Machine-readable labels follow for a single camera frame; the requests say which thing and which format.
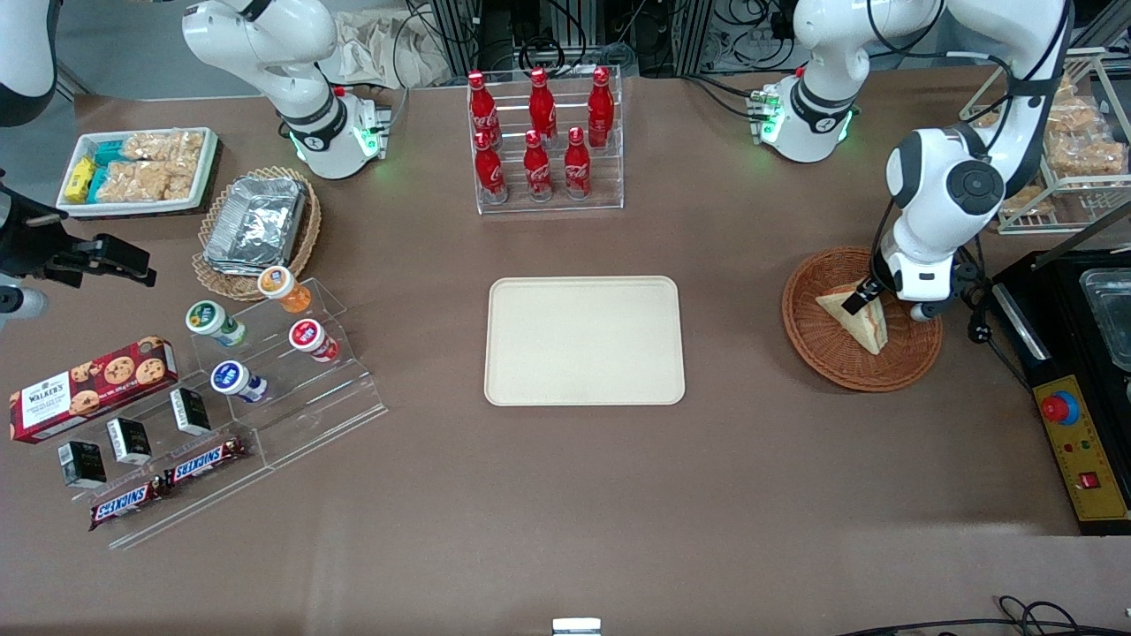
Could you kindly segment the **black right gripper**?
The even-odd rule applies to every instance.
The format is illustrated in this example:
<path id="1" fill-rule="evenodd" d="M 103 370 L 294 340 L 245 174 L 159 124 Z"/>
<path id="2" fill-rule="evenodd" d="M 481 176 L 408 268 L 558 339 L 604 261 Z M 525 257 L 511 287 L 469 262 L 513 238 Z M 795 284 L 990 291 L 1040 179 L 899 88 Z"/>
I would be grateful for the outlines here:
<path id="1" fill-rule="evenodd" d="M 83 238 L 62 225 L 64 212 L 33 201 L 1 184 L 7 216 L 1 230 L 1 269 L 15 278 L 33 277 L 81 287 L 83 276 L 114 276 L 154 287 L 157 270 L 149 269 L 150 253 L 110 234 L 87 242 L 87 253 L 78 249 Z M 145 269 L 144 273 L 129 269 Z"/>

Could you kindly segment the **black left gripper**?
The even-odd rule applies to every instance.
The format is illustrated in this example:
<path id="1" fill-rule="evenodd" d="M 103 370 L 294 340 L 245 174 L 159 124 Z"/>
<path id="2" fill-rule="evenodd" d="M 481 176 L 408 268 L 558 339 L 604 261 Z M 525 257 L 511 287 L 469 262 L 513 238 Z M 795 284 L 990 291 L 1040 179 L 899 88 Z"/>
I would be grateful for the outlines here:
<path id="1" fill-rule="evenodd" d="M 856 289 L 845 298 L 843 310 L 845 313 L 857 315 L 884 292 L 893 292 L 892 270 L 881 253 L 872 253 L 869 278 L 861 280 Z"/>

